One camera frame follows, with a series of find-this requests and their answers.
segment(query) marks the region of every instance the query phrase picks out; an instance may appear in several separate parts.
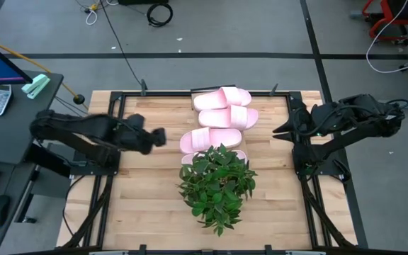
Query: stapler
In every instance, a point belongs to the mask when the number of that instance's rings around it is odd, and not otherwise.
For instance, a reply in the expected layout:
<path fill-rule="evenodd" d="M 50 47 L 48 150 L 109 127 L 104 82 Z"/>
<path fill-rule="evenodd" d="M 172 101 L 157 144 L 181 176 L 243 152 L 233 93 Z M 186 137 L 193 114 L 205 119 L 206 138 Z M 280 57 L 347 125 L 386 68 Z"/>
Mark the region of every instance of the stapler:
<path fill-rule="evenodd" d="M 48 82 L 50 82 L 50 78 L 44 74 L 39 74 L 33 79 L 32 84 L 26 84 L 21 90 L 28 95 L 28 98 L 34 99 L 47 86 Z"/>

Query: concrete floor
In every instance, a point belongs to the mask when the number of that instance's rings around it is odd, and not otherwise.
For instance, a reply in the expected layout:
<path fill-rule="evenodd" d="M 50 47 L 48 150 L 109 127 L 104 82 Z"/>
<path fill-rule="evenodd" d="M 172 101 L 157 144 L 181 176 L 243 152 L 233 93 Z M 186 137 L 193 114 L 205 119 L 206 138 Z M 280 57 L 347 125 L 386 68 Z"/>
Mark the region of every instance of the concrete floor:
<path fill-rule="evenodd" d="M 79 0 L 90 4 L 91 0 Z M 349 18 L 366 0 L 307 0 L 321 54 L 362 56 L 369 47 L 368 25 Z M 136 74 L 150 89 L 191 89 L 237 84 L 246 89 L 321 90 L 319 73 L 298 0 L 171 0 L 174 19 L 153 28 L 145 17 L 125 6 L 107 12 L 124 52 L 229 52 L 230 57 L 164 58 L 140 55 L 130 59 Z M 146 11 L 148 6 L 133 6 Z M 95 89 L 138 89 L 123 59 L 59 59 L 59 53 L 119 53 L 120 49 L 102 11 L 95 25 L 72 0 L 6 0 L 0 11 L 0 43 L 21 53 L 51 53 L 37 61 L 65 76 L 64 82 L 90 98 Z M 239 57 L 238 52 L 253 53 Z M 306 59 L 256 57 L 256 53 L 308 54 Z M 408 55 L 388 43 L 373 54 Z M 22 69 L 36 67 L 15 59 Z M 396 69 L 403 60 L 376 60 L 379 69 Z M 359 93 L 378 99 L 408 99 L 408 72 L 379 74 L 365 60 L 323 60 L 334 100 Z M 64 89 L 60 97 L 71 101 Z M 53 109 L 69 111 L 55 102 Z M 373 249 L 408 251 L 408 110 L 400 132 L 388 139 L 366 139 L 347 148 L 356 195 L 368 245 Z M 64 201 L 37 197 L 28 213 L 36 225 L 12 224 L 0 254 L 51 249 L 61 222 Z"/>

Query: wooden tabletop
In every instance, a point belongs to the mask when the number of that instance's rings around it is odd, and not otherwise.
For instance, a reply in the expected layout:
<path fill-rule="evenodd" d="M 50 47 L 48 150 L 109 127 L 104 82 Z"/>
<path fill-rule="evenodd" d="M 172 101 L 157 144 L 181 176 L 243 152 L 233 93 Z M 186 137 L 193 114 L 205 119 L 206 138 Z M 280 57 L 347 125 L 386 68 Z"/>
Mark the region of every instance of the wooden tabletop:
<path fill-rule="evenodd" d="M 301 91 L 308 108 L 321 104 L 318 91 Z M 94 91 L 90 113 L 107 113 L 111 91 Z M 195 249 L 310 249 L 310 236 L 300 182 L 294 172 L 291 149 L 293 144 L 272 138 L 272 130 L 288 119 L 283 97 L 253 97 L 248 106 L 259 111 L 259 121 L 244 132 L 250 168 L 257 172 L 253 198 L 244 201 L 235 230 L 225 230 L 219 238 L 211 229 L 203 229 L 182 201 L 176 184 L 181 182 L 179 169 L 182 154 L 179 140 L 197 127 L 191 109 L 191 97 L 130 97 L 125 103 L 124 118 L 139 113 L 146 117 L 145 129 L 166 129 L 167 144 L 154 148 L 150 155 L 124 152 L 120 172 L 114 178 L 104 249 L 149 250 Z M 330 137 L 318 137 L 323 143 Z M 356 243 L 353 223 L 341 182 L 320 176 L 324 206 L 339 231 Z M 94 177 L 87 176 L 69 194 L 65 217 L 76 231 L 89 210 Z M 314 214 L 318 237 L 323 244 L 318 216 Z M 93 229 L 95 244 L 99 217 Z M 57 245 L 70 238 L 62 223 Z"/>

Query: potted plant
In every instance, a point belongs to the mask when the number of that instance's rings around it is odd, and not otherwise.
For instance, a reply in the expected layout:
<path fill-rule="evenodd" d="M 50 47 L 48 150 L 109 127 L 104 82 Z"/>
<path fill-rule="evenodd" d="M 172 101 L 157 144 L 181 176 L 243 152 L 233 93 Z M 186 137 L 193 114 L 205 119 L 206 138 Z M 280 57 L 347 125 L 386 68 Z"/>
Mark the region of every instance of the potted plant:
<path fill-rule="evenodd" d="M 252 197 L 257 174 L 249 170 L 249 163 L 239 159 L 236 152 L 220 147 L 199 152 L 192 164 L 183 164 L 179 174 L 183 183 L 178 187 L 193 216 L 201 215 L 203 227 L 214 227 L 221 236 L 224 228 L 234 229 L 244 195 Z"/>

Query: pink slide sandal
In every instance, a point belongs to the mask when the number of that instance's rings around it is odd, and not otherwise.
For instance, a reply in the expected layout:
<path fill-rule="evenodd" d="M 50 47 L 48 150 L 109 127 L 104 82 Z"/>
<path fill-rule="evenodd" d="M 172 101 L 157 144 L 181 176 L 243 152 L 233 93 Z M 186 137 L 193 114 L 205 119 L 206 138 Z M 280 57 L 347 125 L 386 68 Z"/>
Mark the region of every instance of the pink slide sandal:
<path fill-rule="evenodd" d="M 247 162 L 248 159 L 247 159 L 247 155 L 245 154 L 245 152 L 243 152 L 241 150 L 234 150 L 233 152 L 237 153 L 237 157 L 239 159 L 245 159 L 245 163 Z M 197 154 L 197 152 L 194 153 L 194 154 L 188 154 L 188 155 L 183 156 L 182 164 L 192 164 L 193 163 L 193 157 L 196 154 Z"/>
<path fill-rule="evenodd" d="M 248 130 L 256 124 L 259 114 L 255 109 L 230 106 L 222 110 L 203 110 L 199 113 L 199 125 L 209 128 L 236 128 Z"/>
<path fill-rule="evenodd" d="M 224 109 L 228 106 L 247 106 L 251 103 L 251 95 L 244 89 L 221 87 L 217 91 L 196 96 L 193 99 L 195 110 Z"/>
<path fill-rule="evenodd" d="M 226 148 L 233 148 L 242 142 L 242 134 L 234 128 L 210 129 L 208 127 L 198 128 L 187 132 L 181 138 L 180 148 L 184 154 L 202 152 L 210 146 L 219 147 L 221 144 Z"/>

